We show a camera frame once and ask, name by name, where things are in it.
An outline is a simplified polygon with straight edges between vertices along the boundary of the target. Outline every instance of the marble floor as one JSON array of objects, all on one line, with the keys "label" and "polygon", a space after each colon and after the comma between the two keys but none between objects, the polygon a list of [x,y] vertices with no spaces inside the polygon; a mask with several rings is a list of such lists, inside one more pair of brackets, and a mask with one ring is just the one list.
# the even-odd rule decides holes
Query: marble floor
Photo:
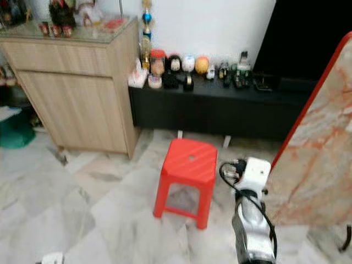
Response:
[{"label": "marble floor", "polygon": [[[39,261],[62,251],[66,264],[237,263],[231,218],[234,201],[217,178],[208,228],[165,213],[152,215],[160,168],[176,131],[144,130],[134,158],[98,152],[66,152],[64,165],[46,134],[26,148],[1,149],[0,263]],[[272,161],[278,142],[185,133],[214,144],[218,160],[254,156]],[[197,191],[173,185],[168,204],[197,208]],[[342,227],[276,227],[277,263],[351,263],[339,254]]]}]

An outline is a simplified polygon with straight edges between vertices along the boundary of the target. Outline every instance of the cabinet top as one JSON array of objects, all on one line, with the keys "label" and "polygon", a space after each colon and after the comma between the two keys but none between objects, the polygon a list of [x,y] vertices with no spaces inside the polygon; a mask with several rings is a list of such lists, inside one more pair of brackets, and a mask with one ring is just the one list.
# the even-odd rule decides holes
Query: cabinet top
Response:
[{"label": "cabinet top", "polygon": [[22,25],[5,29],[0,31],[0,38],[21,38],[21,39],[36,39],[36,40],[58,40],[58,41],[81,41],[91,43],[104,43],[109,44],[113,41],[125,28],[135,19],[135,16],[125,17],[121,24],[115,29],[110,29],[108,25],[118,23],[117,19],[110,18],[105,19],[99,25],[92,27],[77,26],[72,30],[72,36],[67,37],[54,37],[53,32],[50,29],[50,36],[43,36],[39,25],[43,22],[42,20],[28,21]]}]

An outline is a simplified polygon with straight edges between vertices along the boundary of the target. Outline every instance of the black tv cabinet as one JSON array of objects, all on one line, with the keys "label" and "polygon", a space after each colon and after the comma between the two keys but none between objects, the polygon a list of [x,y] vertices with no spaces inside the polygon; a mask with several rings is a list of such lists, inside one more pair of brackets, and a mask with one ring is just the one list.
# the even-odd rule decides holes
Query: black tv cabinet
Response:
[{"label": "black tv cabinet", "polygon": [[305,105],[308,92],[263,92],[251,86],[224,88],[221,80],[194,75],[194,90],[129,87],[134,125],[284,140]]}]

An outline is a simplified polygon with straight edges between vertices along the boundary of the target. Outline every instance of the white wall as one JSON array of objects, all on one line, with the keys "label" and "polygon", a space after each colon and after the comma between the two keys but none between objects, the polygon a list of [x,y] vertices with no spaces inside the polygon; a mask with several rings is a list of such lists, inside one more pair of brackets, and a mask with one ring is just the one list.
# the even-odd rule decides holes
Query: white wall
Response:
[{"label": "white wall", "polygon": [[[38,18],[48,17],[49,0],[28,0]],[[118,13],[118,0],[97,0]],[[125,14],[142,15],[142,0],[122,0]],[[152,0],[153,47],[167,53],[204,54],[237,61],[243,50],[255,61],[275,0]]]}]

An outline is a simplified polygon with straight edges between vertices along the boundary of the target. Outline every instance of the wooden cabinet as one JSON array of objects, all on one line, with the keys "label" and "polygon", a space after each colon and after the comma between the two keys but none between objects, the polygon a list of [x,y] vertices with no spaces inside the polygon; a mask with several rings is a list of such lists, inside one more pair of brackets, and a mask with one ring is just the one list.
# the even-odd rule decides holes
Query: wooden cabinet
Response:
[{"label": "wooden cabinet", "polygon": [[57,146],[133,155],[127,86],[138,57],[131,20],[110,43],[1,37],[16,77]]}]

